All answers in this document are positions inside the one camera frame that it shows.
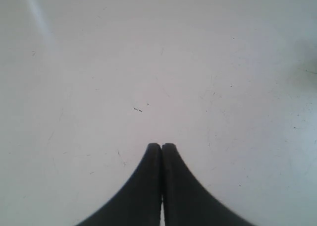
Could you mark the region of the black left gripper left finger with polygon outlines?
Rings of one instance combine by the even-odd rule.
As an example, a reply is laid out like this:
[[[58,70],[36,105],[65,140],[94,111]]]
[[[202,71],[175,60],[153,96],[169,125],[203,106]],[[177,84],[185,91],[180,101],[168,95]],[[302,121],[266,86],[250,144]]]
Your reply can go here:
[[[150,143],[123,187],[82,226],[158,226],[161,212],[162,151]]]

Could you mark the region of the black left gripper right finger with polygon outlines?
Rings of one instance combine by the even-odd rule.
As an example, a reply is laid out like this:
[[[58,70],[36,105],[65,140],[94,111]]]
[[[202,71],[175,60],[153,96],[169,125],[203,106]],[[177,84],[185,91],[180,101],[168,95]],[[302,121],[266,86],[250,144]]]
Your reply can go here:
[[[199,183],[176,146],[162,146],[163,206],[167,226],[250,226]]]

